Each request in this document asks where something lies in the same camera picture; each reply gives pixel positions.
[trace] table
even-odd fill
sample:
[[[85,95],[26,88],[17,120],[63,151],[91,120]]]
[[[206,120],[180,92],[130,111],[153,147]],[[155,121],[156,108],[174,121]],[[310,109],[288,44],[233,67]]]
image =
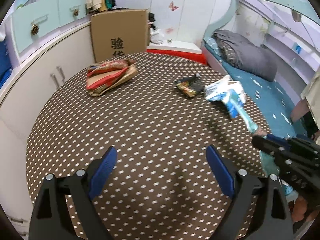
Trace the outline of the table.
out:
[[[174,85],[195,73],[205,85],[223,75],[170,55],[119,58],[136,60],[138,75],[131,81],[92,98],[85,90],[83,70],[43,107],[27,143],[31,200],[46,174],[69,176],[114,145],[117,165],[93,200],[114,239],[208,239],[230,199],[206,162],[206,147],[214,144],[237,167],[263,174],[259,151],[252,147],[242,119],[230,120],[222,103],[207,102],[202,95],[186,98]],[[245,109],[269,132],[250,98]],[[76,233],[85,238],[71,196],[67,203]]]

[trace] mattress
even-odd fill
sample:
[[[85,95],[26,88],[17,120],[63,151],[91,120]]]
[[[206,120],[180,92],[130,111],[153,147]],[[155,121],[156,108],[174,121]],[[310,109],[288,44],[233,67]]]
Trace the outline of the mattress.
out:
[[[307,135],[301,120],[295,123],[291,122],[290,114],[294,103],[277,81],[269,82],[254,74],[237,69],[217,55],[208,44],[204,43],[204,46],[221,62],[233,80],[241,82],[245,93],[257,104],[274,135],[281,138],[297,134]]]

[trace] bolt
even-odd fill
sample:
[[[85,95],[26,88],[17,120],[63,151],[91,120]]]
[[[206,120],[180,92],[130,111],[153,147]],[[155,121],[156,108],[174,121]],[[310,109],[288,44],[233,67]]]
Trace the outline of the bolt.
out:
[[[271,174],[270,179],[272,179],[273,181],[276,181],[278,179],[278,176],[276,174]]]
[[[46,178],[46,180],[52,180],[53,179],[53,174],[48,174],[45,178]]]
[[[285,160],[284,162],[285,164],[290,165],[292,163],[292,160],[288,159],[288,160]]]
[[[244,169],[239,169],[238,173],[241,175],[241,176],[246,176],[248,174],[248,172]]]
[[[83,169],[77,170],[76,174],[77,174],[77,176],[81,177],[85,174],[85,170],[83,170]]]

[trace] brown tablecloth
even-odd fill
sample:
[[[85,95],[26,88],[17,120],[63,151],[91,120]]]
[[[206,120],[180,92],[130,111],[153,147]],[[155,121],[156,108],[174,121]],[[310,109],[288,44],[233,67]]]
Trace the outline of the brown tablecloth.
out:
[[[202,95],[186,98],[174,85],[195,73],[209,85],[222,74],[170,55],[139,53],[122,58],[137,61],[139,73],[131,81],[91,98],[83,70],[40,112],[27,145],[32,202],[46,174],[73,174],[114,145],[117,165],[93,200],[111,235],[127,240],[208,239],[230,199],[222,194],[206,162],[206,147],[214,144],[239,169],[261,175],[252,137],[240,117],[230,120],[222,103],[209,103]],[[245,109],[269,131],[250,98]],[[70,196],[67,202],[76,232],[85,238]]]

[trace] blue gripper pad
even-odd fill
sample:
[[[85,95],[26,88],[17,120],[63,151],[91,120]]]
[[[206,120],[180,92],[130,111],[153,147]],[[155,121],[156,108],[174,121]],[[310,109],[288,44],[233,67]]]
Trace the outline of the blue gripper pad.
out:
[[[222,193],[233,198],[235,194],[234,179],[220,158],[220,154],[212,146],[206,151],[207,162],[215,175]]]
[[[290,150],[290,145],[287,143],[287,141],[283,138],[280,138],[278,136],[273,135],[272,133],[267,134],[267,139],[270,141],[273,141],[275,143],[280,144],[282,147],[284,147],[286,150]]]
[[[111,174],[117,162],[117,150],[111,147],[109,152],[104,156],[100,166],[90,180],[89,197],[93,200],[100,194],[109,175]]]

